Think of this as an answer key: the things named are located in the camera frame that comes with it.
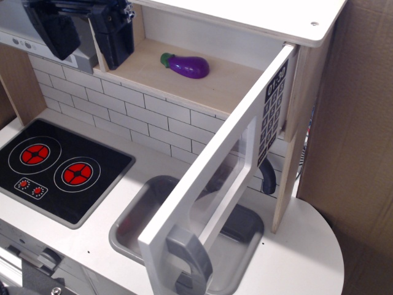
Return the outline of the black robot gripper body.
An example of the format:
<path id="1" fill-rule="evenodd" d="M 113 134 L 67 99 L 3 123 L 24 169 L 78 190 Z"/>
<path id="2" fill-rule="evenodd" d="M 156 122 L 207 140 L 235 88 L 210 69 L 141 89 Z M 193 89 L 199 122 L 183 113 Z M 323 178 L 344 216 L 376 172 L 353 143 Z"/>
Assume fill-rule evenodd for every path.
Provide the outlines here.
<path id="1" fill-rule="evenodd" d="M 130 1 L 23 1 L 23 8 L 31 16 L 77 16 L 110 23 L 129 23 L 135 17 Z"/>

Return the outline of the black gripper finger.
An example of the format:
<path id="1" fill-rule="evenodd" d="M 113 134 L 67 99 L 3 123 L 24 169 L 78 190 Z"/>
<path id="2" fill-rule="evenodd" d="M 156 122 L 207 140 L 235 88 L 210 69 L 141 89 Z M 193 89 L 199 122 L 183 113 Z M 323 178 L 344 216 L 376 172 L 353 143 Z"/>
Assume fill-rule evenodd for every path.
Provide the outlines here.
<path id="1" fill-rule="evenodd" d="M 80 46 L 72 18 L 61 15 L 56 7 L 27 7 L 26 14 L 45 45 L 59 60 L 65 60 Z"/>
<path id="2" fill-rule="evenodd" d="M 93 6 L 88 16 L 110 70 L 117 69 L 134 52 L 133 17 L 131 6 Z"/>

